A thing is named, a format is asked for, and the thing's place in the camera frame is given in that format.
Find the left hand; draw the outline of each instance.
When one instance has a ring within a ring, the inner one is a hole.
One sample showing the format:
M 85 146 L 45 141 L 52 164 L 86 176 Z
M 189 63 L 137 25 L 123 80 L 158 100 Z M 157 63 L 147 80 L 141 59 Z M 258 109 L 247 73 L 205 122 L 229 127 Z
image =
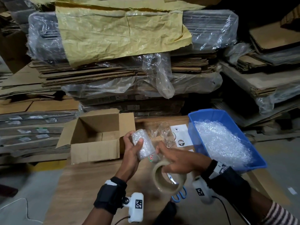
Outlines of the left hand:
M 134 132 L 135 131 L 130 131 L 123 137 L 125 143 L 124 157 L 119 170 L 115 174 L 115 177 L 122 179 L 125 182 L 127 182 L 137 171 L 137 167 L 139 166 L 137 152 L 141 150 L 143 146 L 142 138 L 139 139 L 135 146 L 133 145 L 131 135 Z

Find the blue plastic bin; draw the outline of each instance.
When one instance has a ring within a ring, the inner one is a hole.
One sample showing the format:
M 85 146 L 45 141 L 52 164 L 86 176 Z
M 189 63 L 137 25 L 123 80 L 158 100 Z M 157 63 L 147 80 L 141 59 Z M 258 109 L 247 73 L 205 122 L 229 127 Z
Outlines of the blue plastic bin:
M 192 113 L 189 113 L 189 125 L 188 125 L 188 133 L 193 142 L 196 152 L 202 153 L 206 156 L 208 152 L 203 144 L 203 141 L 194 125 L 194 121 L 218 121 L 222 123 L 229 131 L 231 131 L 234 135 L 238 136 L 244 144 L 250 148 L 253 156 L 253 162 L 248 164 L 245 168 L 236 170 L 239 173 L 245 173 L 250 170 L 255 170 L 257 168 L 266 168 L 267 163 L 261 157 L 261 155 L 256 151 L 255 147 L 250 143 L 248 138 L 244 135 L 244 133 L 239 129 L 239 127 L 235 124 L 232 118 L 228 115 L 228 113 L 224 110 L 215 110 L 215 109 L 203 109 L 198 110 Z

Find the yellow paper sheet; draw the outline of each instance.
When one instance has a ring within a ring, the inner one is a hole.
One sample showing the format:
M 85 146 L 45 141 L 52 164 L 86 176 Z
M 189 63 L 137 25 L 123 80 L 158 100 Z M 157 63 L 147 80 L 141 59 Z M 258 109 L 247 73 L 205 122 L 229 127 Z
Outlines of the yellow paper sheet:
M 54 2 L 65 2 L 80 5 L 100 6 L 117 9 L 152 9 L 157 11 L 200 10 L 205 6 L 187 3 L 181 0 L 30 0 L 37 5 L 47 5 Z
M 166 52 L 192 42 L 178 10 L 154 13 L 56 6 L 56 15 L 71 66 Z

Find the scissors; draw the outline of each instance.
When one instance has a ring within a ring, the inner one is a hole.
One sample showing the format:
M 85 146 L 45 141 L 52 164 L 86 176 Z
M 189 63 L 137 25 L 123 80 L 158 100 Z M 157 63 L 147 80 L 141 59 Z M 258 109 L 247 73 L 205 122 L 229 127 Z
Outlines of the scissors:
M 172 178 L 172 176 L 167 173 L 168 177 L 170 178 L 171 182 L 173 182 L 173 184 L 177 184 L 177 182 Z M 185 195 L 182 194 L 182 192 L 178 192 L 179 194 L 176 194 L 176 197 L 177 197 L 177 200 L 171 196 L 171 199 L 175 202 L 175 203 L 178 203 L 180 202 L 181 199 L 185 199 L 187 197 L 187 190 L 185 189 L 184 186 L 182 186 L 182 189 L 185 191 Z

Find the striped sleeve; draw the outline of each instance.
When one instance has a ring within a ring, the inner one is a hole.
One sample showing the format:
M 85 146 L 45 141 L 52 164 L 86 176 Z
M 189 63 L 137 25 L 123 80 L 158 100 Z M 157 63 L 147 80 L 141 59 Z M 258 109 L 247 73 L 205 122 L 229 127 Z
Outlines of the striped sleeve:
M 272 207 L 260 225 L 300 225 L 300 223 L 297 218 L 273 201 Z

